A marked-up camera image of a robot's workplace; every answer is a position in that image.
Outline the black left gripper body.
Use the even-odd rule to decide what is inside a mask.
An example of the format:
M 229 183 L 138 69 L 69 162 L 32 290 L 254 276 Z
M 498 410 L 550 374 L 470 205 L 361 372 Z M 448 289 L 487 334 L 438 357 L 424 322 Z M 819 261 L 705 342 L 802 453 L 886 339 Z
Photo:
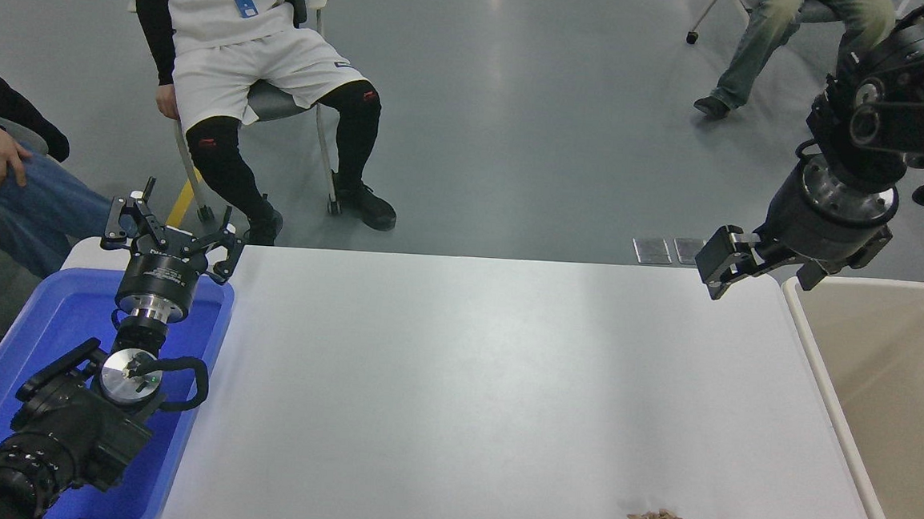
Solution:
M 190 260 L 167 253 L 133 251 L 114 301 L 119 308 L 132 310 L 156 298 L 165 300 L 172 312 L 188 313 L 201 273 Z

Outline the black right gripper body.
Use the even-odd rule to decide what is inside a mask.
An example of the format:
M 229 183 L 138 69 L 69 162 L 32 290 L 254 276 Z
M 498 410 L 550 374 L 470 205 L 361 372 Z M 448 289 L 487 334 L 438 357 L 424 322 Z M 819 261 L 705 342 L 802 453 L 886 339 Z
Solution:
M 824 163 L 801 161 L 769 203 L 756 229 L 759 255 L 777 250 L 820 263 L 826 272 L 864 268 L 890 242 L 898 192 L 864 193 Z

